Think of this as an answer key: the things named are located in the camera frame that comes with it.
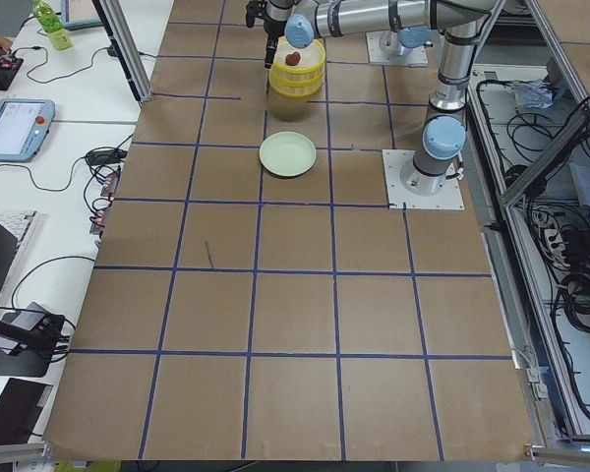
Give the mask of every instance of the red fruit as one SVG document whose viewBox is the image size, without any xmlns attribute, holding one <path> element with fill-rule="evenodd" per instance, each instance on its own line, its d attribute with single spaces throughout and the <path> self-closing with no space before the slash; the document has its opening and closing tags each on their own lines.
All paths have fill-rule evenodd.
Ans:
<svg viewBox="0 0 590 472">
<path fill-rule="evenodd" d="M 284 62 L 286 62 L 287 66 L 296 66 L 301 60 L 302 56 L 299 54 L 299 52 L 295 51 L 292 54 L 288 54 Z"/>
</svg>

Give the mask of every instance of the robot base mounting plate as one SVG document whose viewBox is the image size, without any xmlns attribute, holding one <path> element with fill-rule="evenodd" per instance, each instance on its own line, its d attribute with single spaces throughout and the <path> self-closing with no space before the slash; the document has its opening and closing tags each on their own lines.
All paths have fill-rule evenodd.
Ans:
<svg viewBox="0 0 590 472">
<path fill-rule="evenodd" d="M 416 47 L 409 53 L 402 56 L 389 54 L 381 49 L 381 36 L 387 31 L 375 31 L 367 33 L 367 50 L 370 56 L 371 64 L 382 64 L 384 66 L 407 66 L 407 67 L 427 67 L 429 59 L 426 55 L 424 46 Z"/>
<path fill-rule="evenodd" d="M 457 179 L 443 182 L 442 189 L 434 195 L 423 197 L 408 190 L 400 181 L 402 166 L 413 159 L 414 150 L 383 150 L 384 178 L 389 208 L 397 209 L 464 209 L 461 190 Z M 451 164 L 447 175 L 455 173 Z"/>
</svg>

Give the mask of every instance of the grid of blue tape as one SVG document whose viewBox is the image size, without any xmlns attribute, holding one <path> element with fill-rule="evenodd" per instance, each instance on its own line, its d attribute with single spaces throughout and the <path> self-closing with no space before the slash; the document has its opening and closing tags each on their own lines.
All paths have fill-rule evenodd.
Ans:
<svg viewBox="0 0 590 472">
<path fill-rule="evenodd" d="M 213 25 L 217 27 L 216 32 L 216 40 L 213 46 L 213 53 L 211 56 L 162 56 L 159 57 L 176 57 L 176 58 L 208 58 L 211 60 L 210 67 L 209 67 L 209 74 L 206 84 L 206 93 L 204 95 L 178 95 L 178 94 L 171 94 L 171 93 L 159 93 L 160 95 L 171 96 L 171 97 L 184 97 L 184 98 L 197 98 L 202 99 L 203 109 L 201 115 L 201 122 L 198 130 L 197 141 L 195 143 L 187 143 L 187 144 L 180 144 L 180 143 L 155 143 L 155 142 L 133 142 L 133 145 L 138 146 L 181 146 L 181 147 L 188 147 L 194 148 L 194 159 L 192 164 L 192 169 L 190 173 L 190 179 L 187 187 L 186 198 L 185 199 L 141 199 L 141 198 L 118 198 L 117 200 L 122 201 L 133 201 L 133 202 L 168 202 L 168 203 L 179 203 L 184 205 L 183 217 L 181 220 L 180 228 L 179 228 L 179 237 L 177 240 L 177 247 L 175 251 L 175 258 L 173 266 L 136 266 L 136 265 L 97 265 L 95 267 L 96 270 L 125 270 L 125 269 L 139 269 L 139 270 L 164 270 L 170 271 L 170 283 L 168 287 L 168 293 L 166 297 L 166 304 L 164 309 L 163 320 L 160 329 L 160 336 L 157 345 L 157 349 L 136 349 L 136 350 L 128 350 L 128 349 L 73 349 L 73 352 L 80 353 L 80 354 L 116 354 L 116 355 L 132 355 L 132 354 L 148 354 L 155 356 L 155 363 L 153 368 L 152 380 L 150 384 L 150 391 L 149 391 L 149 398 L 148 398 L 148 405 L 147 405 L 147 413 L 145 416 L 144 421 L 144 430 L 143 436 L 140 445 L 139 451 L 139 459 L 142 459 L 145 454 L 145 448 L 147 445 L 148 439 L 148 426 L 150 421 L 150 415 L 153 407 L 153 399 L 154 393 L 157 385 L 157 376 L 159 372 L 159 363 L 162 356 L 212 356 L 212 357 L 245 357 L 246 362 L 246 370 L 245 370 L 245 396 L 244 396 L 244 408 L 243 408 L 243 433 L 241 439 L 241 458 L 246 458 L 247 455 L 247 426 L 248 426 L 248 416 L 249 416 L 249 401 L 250 401 L 250 378 L 251 378 L 251 367 L 252 367 L 252 359 L 254 358 L 261 358 L 261 357 L 273 357 L 273 358 L 325 358 L 325 359 L 335 359 L 336 362 L 336 378 L 337 378 L 337 398 L 338 398 L 338 429 L 339 429 L 339 439 L 340 439 L 340 451 L 341 451 L 341 460 L 348 459 L 346 453 L 346 444 L 345 444 L 345 422 L 344 422 L 344 415 L 343 415 L 343 399 L 342 399 L 342 378 L 341 378 L 341 360 L 342 359 L 416 359 L 422 360 L 424 362 L 425 370 L 426 370 L 426 377 L 427 377 L 427 385 L 429 391 L 429 400 L 433 415 L 433 421 L 435 425 L 435 432 L 436 432 L 436 439 L 437 439 L 437 446 L 440 460 L 444 460 L 444 451 L 443 451 L 443 443 L 442 443 L 442 434 L 439 426 L 439 420 L 437 415 L 437 406 L 435 402 L 435 394 L 433 389 L 433 380 L 431 376 L 430 370 L 430 361 L 433 360 L 503 360 L 509 361 L 511 360 L 510 356 L 498 356 L 498 355 L 433 355 L 428 353 L 427 344 L 426 344 L 426 337 L 424 332 L 424 324 L 422 321 L 422 313 L 420 308 L 420 296 L 418 292 L 418 285 L 417 279 L 420 277 L 491 277 L 488 273 L 435 273 L 435 272 L 417 272 L 415 270 L 414 261 L 413 261 L 413 250 L 412 250 L 412 242 L 411 242 L 411 235 L 409 229 L 409 221 L 407 218 L 406 208 L 402 211 L 402 218 L 405 225 L 405 237 L 407 242 L 408 248 L 408 256 L 409 256 L 409 272 L 361 272 L 361 271 L 341 271 L 337 269 L 336 265 L 336 234 L 335 234 L 335 226 L 334 226 L 334 209 L 336 207 L 386 207 L 385 205 L 358 205 L 358 204 L 338 204 L 334 201 L 334 193 L 333 193 L 333 178 L 332 178 L 332 153 L 334 151 L 340 150 L 352 150 L 350 148 L 342 148 L 342 147 L 332 147 L 330 144 L 330 137 L 331 137 L 331 123 L 330 123 L 330 105 L 332 103 L 343 103 L 343 104 L 373 104 L 373 105 L 380 105 L 386 106 L 388 111 L 388 119 L 389 119 L 389 128 L 391 129 L 391 135 L 393 139 L 393 143 L 395 144 L 395 136 L 393 135 L 393 124 L 392 124 L 392 107 L 393 106 L 425 106 L 425 105 L 416 105 L 416 104 L 404 104 L 404 103 L 391 103 L 389 101 L 389 92 L 388 92 L 388 82 L 386 78 L 386 69 L 383 67 L 383 79 L 384 79 L 384 92 L 387 102 L 386 103 L 378 103 L 378 102 L 362 102 L 362 101 L 330 101 L 328 98 L 328 80 L 327 80 L 327 69 L 325 71 L 325 100 L 315 100 L 312 102 L 315 103 L 323 103 L 326 107 L 326 126 L 327 126 L 327 147 L 319 147 L 319 149 L 325 149 L 328 152 L 328 169 L 329 169 L 329 189 L 330 189 L 330 197 L 329 203 L 305 203 L 305 202 L 265 202 L 263 200 L 263 186 L 264 186 L 264 172 L 261 174 L 260 179 L 260 187 L 259 187 L 259 199 L 256 202 L 228 202 L 228 201 L 205 201 L 205 200 L 192 200 L 191 192 L 192 192 L 192 183 L 193 177 L 195 174 L 195 166 L 197 162 L 197 154 L 200 148 L 258 148 L 256 146 L 236 146 L 236 145 L 206 145 L 201 143 L 201 135 L 203 131 L 205 115 L 206 115 L 206 108 L 207 102 L 211 99 L 220 99 L 220 100 L 237 100 L 240 99 L 236 96 L 212 96 L 209 95 L 209 88 L 211 84 L 211 79 L 213 75 L 214 64 L 218 59 L 227 59 L 227 60 L 252 60 L 252 61 L 262 61 L 262 59 L 258 58 L 233 58 L 233 57 L 221 57 L 216 55 L 216 46 L 218 44 L 218 39 L 221 33 L 221 28 L 224 26 L 229 27 L 240 27 L 243 28 L 243 25 L 238 24 L 226 24 L 222 22 L 224 9 L 225 9 L 226 0 L 221 0 L 221 10 L 220 10 L 220 17 L 218 24 L 210 24 L 210 23 L 194 23 L 194 22 L 169 22 L 169 24 L 185 24 L 185 25 Z M 358 62 L 349 63 L 349 62 L 340 62 L 343 64 L 359 64 Z M 265 120 L 264 120 L 264 138 L 266 137 L 266 124 L 267 124 L 267 115 L 265 111 Z M 378 151 L 379 149 L 361 149 L 361 150 L 370 150 L 370 151 Z M 254 250 L 254 266 L 253 268 L 231 268 L 231 269 L 216 269 L 216 268 L 204 268 L 204 267 L 178 267 L 179 257 L 180 257 L 180 250 L 183 241 L 184 235 L 184 227 L 186 224 L 186 219 L 188 218 L 189 213 L 189 206 L 191 204 L 198 203 L 198 204 L 221 204 L 221 205 L 257 205 L 258 206 L 258 214 L 257 214 L 257 225 L 256 225 L 256 241 L 255 241 L 255 250 Z M 330 212 L 330 228 L 331 228 L 331 249 L 332 249 L 332 270 L 279 270 L 279 269 L 260 269 L 258 267 L 258 260 L 259 260 L 259 250 L 260 250 L 260 238 L 261 238 L 261 228 L 262 228 L 262 209 L 266 205 L 283 205 L 283 206 L 318 206 L 318 207 L 329 207 Z M 175 285 L 175 278 L 178 271 L 213 271 L 213 272 L 244 272 L 244 273 L 251 273 L 253 276 L 253 283 L 252 283 L 252 303 L 250 308 L 249 314 L 249 331 L 248 331 L 248 342 L 247 342 L 247 350 L 246 351 L 193 351 L 193 350 L 168 350 L 163 348 L 164 342 L 164 334 L 166 330 L 166 324 L 170 309 L 170 303 L 172 298 L 172 292 Z M 331 275 L 333 278 L 333 301 L 334 301 L 334 334 L 335 334 L 335 352 L 334 353 L 287 353 L 287 352 L 254 352 L 253 349 L 253 332 L 254 332 L 254 314 L 255 314 L 255 307 L 256 307 L 256 287 L 257 287 L 257 280 L 259 273 L 288 273 L 288 274 L 326 274 Z M 337 284 L 336 279 L 338 276 L 352 276 L 352 275 L 368 275 L 368 276 L 377 276 L 377 275 L 384 275 L 384 276 L 398 276 L 398 277 L 410 277 L 413 284 L 413 292 L 415 297 L 415 304 L 417 307 L 417 317 L 418 317 L 418 326 L 420 331 L 421 337 L 421 344 L 422 344 L 422 351 L 423 354 L 345 354 L 341 352 L 340 346 L 340 326 L 339 326 L 339 313 L 338 313 L 338 294 L 337 294 Z"/>
</svg>

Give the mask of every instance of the keyboard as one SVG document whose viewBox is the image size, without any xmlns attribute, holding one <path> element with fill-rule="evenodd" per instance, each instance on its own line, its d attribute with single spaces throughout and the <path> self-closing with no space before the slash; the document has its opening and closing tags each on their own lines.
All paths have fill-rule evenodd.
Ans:
<svg viewBox="0 0 590 472">
<path fill-rule="evenodd" d="M 33 209 L 16 209 L 0 212 L 0 224 L 18 238 L 18 246 L 27 239 L 37 218 L 37 211 Z"/>
</svg>

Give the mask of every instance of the yellow container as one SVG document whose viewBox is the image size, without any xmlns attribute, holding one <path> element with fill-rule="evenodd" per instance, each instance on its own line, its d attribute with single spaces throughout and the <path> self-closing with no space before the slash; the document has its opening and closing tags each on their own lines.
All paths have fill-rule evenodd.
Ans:
<svg viewBox="0 0 590 472">
<path fill-rule="evenodd" d="M 286 56 L 299 52 L 301 59 L 296 66 L 286 65 Z M 268 73 L 268 83 L 276 92 L 293 98 L 312 95 L 322 87 L 325 71 L 324 45 L 314 40 L 308 47 L 297 49 L 285 37 L 277 43 L 273 66 Z"/>
</svg>

